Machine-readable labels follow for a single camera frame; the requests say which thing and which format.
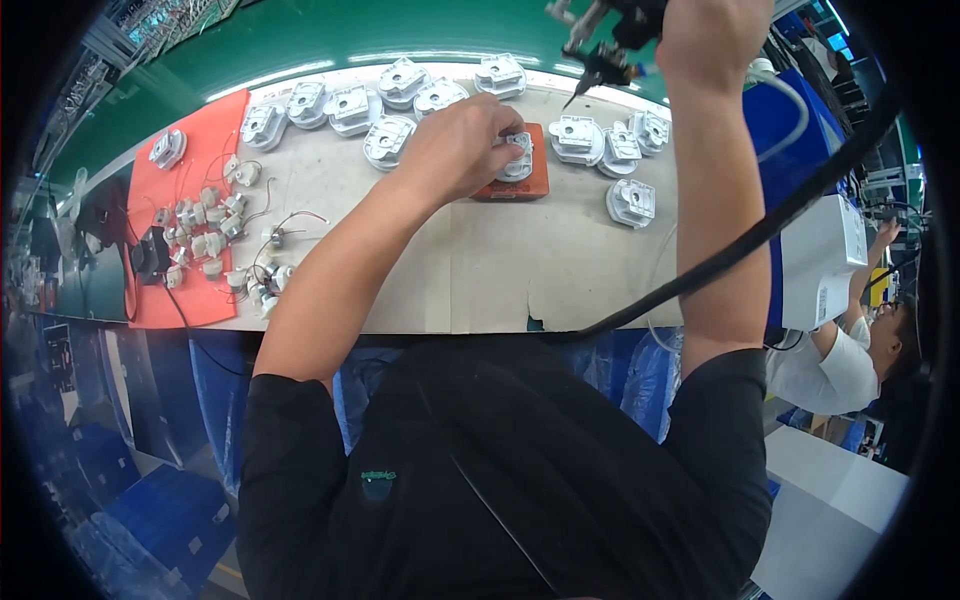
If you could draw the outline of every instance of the orange mat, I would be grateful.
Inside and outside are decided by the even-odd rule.
[[[246,89],[225,96],[183,117],[169,129],[178,129],[186,133],[186,152],[183,158],[169,171],[153,164],[148,156],[155,138],[151,138],[136,151],[133,174],[130,183],[130,196],[127,198],[127,210],[132,238],[140,236],[150,227],[156,211],[164,206],[171,214],[178,200],[191,198],[196,202],[200,190],[208,186],[220,188],[221,198],[229,195],[230,190],[220,177],[223,166],[218,157],[223,153],[235,153],[239,139],[240,124],[250,92]],[[233,268],[229,248],[220,256],[224,260],[224,272]],[[128,281],[133,281],[130,266]],[[207,281],[200,266],[191,261],[184,274],[183,283],[171,290],[177,304],[186,316],[191,327],[206,325],[236,316],[236,306],[232,296],[226,292],[227,282],[221,276],[218,281]],[[139,278],[135,286],[126,291],[127,314],[132,316],[131,327],[145,329],[163,329],[183,327],[183,319],[170,301],[163,284],[142,285]]]

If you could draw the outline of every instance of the white pump part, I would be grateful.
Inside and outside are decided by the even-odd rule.
[[[174,262],[178,265],[185,267],[189,259],[186,257],[186,247],[178,246],[174,251]]]
[[[550,124],[550,144],[562,162],[592,167],[603,158],[604,134],[590,117],[563,115]]]
[[[163,130],[154,141],[154,147],[150,149],[148,158],[150,161],[163,169],[169,171],[177,161],[183,158],[186,152],[186,133],[180,130]]]
[[[283,107],[249,107],[240,126],[240,138],[251,148],[267,152],[280,143],[286,127],[287,114]]]
[[[383,104],[393,110],[409,110],[417,91],[430,83],[430,73],[412,60],[403,57],[380,75],[376,90]]]
[[[177,214],[177,223],[184,231],[206,224],[206,208],[202,203],[193,204],[189,198],[177,203],[174,209]]]
[[[634,133],[619,121],[614,121],[613,127],[603,130],[603,133],[606,136],[603,158],[597,163],[597,169],[612,178],[633,173],[641,157]]]
[[[230,286],[230,292],[239,294],[243,291],[247,281],[247,270],[237,268],[233,271],[227,271],[227,285]]]
[[[343,137],[367,132],[383,114],[383,100],[365,85],[354,85],[333,92],[324,105],[330,115],[330,127]]]
[[[200,202],[207,208],[213,208],[220,200],[220,190],[216,187],[205,187],[200,190]]]
[[[207,281],[216,281],[224,271],[224,259],[218,257],[207,260],[200,269],[204,272]]]
[[[233,172],[240,167],[240,159],[237,158],[237,155],[230,155],[230,158],[227,159],[227,162],[224,163],[224,179],[229,180],[230,176],[233,175]]]
[[[300,82],[287,101],[290,122],[303,130],[315,130],[326,123],[324,105],[330,99],[326,82]]]
[[[177,232],[175,234],[174,239],[181,246],[186,247],[190,245],[190,235],[188,234],[187,230],[183,227],[177,227]]]
[[[630,115],[630,131],[634,133],[640,151],[653,156],[663,150],[670,139],[670,122],[649,110],[638,110]]]
[[[260,307],[260,320],[269,321],[270,315],[273,314],[276,303],[280,301],[276,296],[268,296],[263,300],[263,304]]]
[[[224,207],[231,215],[242,215],[244,208],[247,207],[247,197],[240,192],[227,196]]]
[[[206,210],[206,224],[211,229],[219,229],[221,222],[227,218],[227,210],[222,206],[214,206]]]
[[[417,124],[407,117],[385,114],[376,120],[363,140],[363,154],[375,169],[393,171],[400,153]]]
[[[174,265],[167,269],[166,284],[169,289],[174,289],[183,283],[183,268],[180,265]]]
[[[233,214],[220,222],[220,231],[226,236],[228,242],[235,242],[247,236],[243,229],[243,216]]]
[[[260,179],[260,164],[248,160],[239,165],[233,173],[233,180],[244,187],[252,187]]]
[[[607,190],[607,210],[617,223],[634,229],[645,228],[654,219],[656,190],[637,180],[620,180]]]
[[[497,181],[514,183],[530,177],[534,172],[534,142],[530,139],[530,133],[511,133],[506,137],[497,137],[493,145],[495,146],[501,143],[517,144],[517,146],[523,149],[523,156],[517,160],[508,162],[507,166],[496,174],[495,179]]]
[[[423,117],[431,112],[447,108],[455,102],[469,98],[469,96],[462,85],[456,84],[446,77],[439,77],[421,87],[420,91],[417,92],[417,97],[414,98],[414,116],[417,117],[418,121],[422,121]]]
[[[211,231],[193,238],[190,242],[190,251],[192,251],[194,258],[200,258],[201,256],[216,258],[226,245],[227,240],[222,233]]]
[[[478,92],[489,91],[498,100],[506,100],[523,93],[527,88],[527,73],[510,53],[480,59],[473,74],[473,85]]]
[[[270,281],[274,284],[278,292],[282,292],[287,287],[287,283],[290,282],[290,276],[292,276],[293,273],[294,268],[292,266],[283,265],[271,276]]]
[[[258,287],[260,287],[260,282],[256,280],[256,277],[247,279],[247,295],[250,296],[253,306],[260,308],[263,305],[263,299],[256,293]]]

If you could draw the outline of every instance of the white label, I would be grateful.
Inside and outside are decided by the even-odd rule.
[[[163,576],[163,581],[166,582],[171,588],[180,582],[183,576],[180,575],[180,570],[176,567],[173,568],[169,573]]]
[[[827,288],[820,288],[820,298],[817,299],[817,321],[827,318]]]
[[[224,504],[220,507],[220,510],[217,511],[217,514],[213,516],[214,523],[222,523],[224,519],[227,518],[227,515],[230,514],[230,507]]]

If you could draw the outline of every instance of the worker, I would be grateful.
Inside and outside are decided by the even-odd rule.
[[[768,351],[770,394],[811,413],[843,415],[867,408],[887,379],[917,369],[920,348],[913,304],[909,300],[884,304],[871,323],[860,304],[877,263],[898,235],[896,218],[880,225],[867,251],[867,265],[850,278],[840,325],[828,321],[803,336],[795,348]]]
[[[656,60],[673,113],[680,272],[763,217],[741,95],[772,12],[771,0],[666,6]],[[536,334],[518,334],[427,342],[381,365],[345,456],[331,379],[384,278],[431,215],[521,156],[493,142],[523,127],[490,94],[426,117],[280,297],[242,440],[237,552],[254,600],[703,600],[747,582],[771,513],[766,247],[681,297],[683,384],[663,445]]]

